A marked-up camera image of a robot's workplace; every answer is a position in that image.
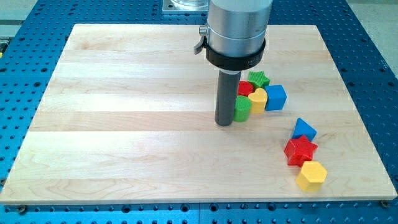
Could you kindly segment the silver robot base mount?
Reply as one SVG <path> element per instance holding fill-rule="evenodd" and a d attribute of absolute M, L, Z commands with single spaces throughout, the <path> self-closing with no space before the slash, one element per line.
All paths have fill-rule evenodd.
<path fill-rule="evenodd" d="M 199 12 L 208 10 L 209 0 L 163 0 L 164 13 Z"/>

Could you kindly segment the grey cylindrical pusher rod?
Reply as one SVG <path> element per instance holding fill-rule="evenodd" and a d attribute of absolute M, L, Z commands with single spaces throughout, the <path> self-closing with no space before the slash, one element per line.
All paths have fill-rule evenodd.
<path fill-rule="evenodd" d="M 241 71 L 219 70 L 215 109 L 215 122 L 219 126 L 233 122 L 240 78 Z"/>

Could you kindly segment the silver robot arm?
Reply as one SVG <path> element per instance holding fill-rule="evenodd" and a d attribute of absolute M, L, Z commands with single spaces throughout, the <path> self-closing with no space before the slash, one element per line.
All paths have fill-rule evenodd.
<path fill-rule="evenodd" d="M 206 59 L 219 68 L 215 122 L 233 122 L 241 72 L 256 66 L 266 46 L 272 0 L 210 0 L 205 25 L 194 54 L 205 50 Z"/>

